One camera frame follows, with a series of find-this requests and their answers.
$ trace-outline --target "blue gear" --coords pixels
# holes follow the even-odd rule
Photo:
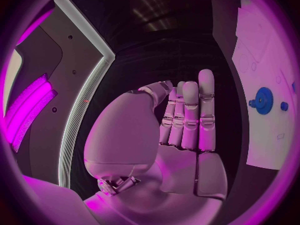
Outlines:
[[[259,114],[268,114],[273,107],[273,94],[267,87],[261,87],[255,97],[255,108]]]

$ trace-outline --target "purple light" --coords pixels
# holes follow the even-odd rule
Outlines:
[[[9,143],[12,143],[16,133],[34,106],[52,89],[49,82],[44,83],[38,89],[36,89],[19,107],[11,122],[9,123],[6,131],[6,137]]]
[[[46,105],[53,99],[58,93],[55,90],[49,91],[35,106],[34,108],[29,112],[27,117],[24,119],[22,124],[20,125],[17,134],[15,135],[15,138],[12,142],[12,148],[17,153],[20,144],[30,127],[30,125],[33,123],[33,121],[36,119],[36,117],[40,114],[40,112],[46,107]]]
[[[35,20],[22,34],[20,39],[17,41],[17,45],[23,42],[49,15],[53,12],[54,8],[44,13],[37,20]]]
[[[13,104],[9,107],[8,111],[6,112],[4,121],[6,126],[11,122],[13,116],[19,109],[19,107],[24,103],[24,101],[42,84],[47,82],[48,76],[47,73],[40,76],[37,80],[31,83],[13,102]]]

